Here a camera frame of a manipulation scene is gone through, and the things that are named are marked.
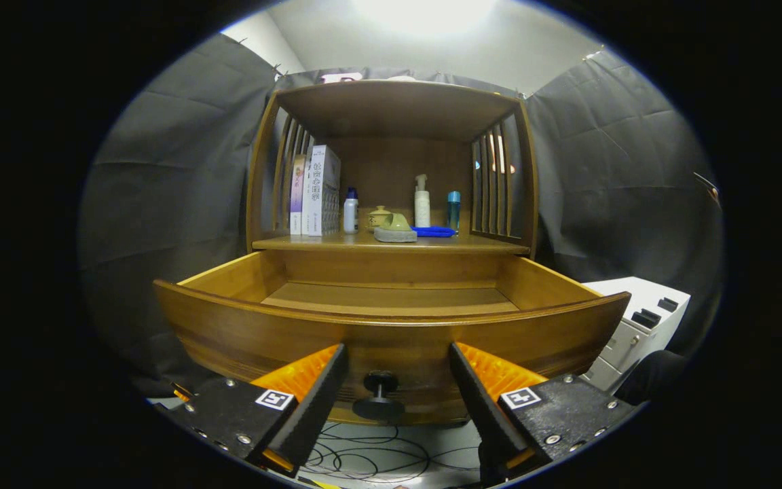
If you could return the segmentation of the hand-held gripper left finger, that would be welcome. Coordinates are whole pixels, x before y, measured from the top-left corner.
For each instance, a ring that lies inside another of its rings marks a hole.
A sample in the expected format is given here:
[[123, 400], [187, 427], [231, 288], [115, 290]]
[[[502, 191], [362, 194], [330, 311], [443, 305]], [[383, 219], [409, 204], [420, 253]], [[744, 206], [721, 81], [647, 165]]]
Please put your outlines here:
[[313, 452], [350, 370], [344, 344], [326, 347], [252, 381], [221, 378], [195, 392], [167, 420], [217, 451], [260, 469], [295, 476]]

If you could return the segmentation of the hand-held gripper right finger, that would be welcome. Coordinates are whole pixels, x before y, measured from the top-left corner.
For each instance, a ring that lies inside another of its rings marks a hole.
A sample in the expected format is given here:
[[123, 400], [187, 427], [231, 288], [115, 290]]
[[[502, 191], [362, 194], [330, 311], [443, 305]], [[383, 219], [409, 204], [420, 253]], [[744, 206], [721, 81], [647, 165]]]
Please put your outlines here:
[[522, 476], [567, 458], [634, 412], [577, 375], [546, 378], [460, 342], [448, 360], [481, 438], [482, 476]]

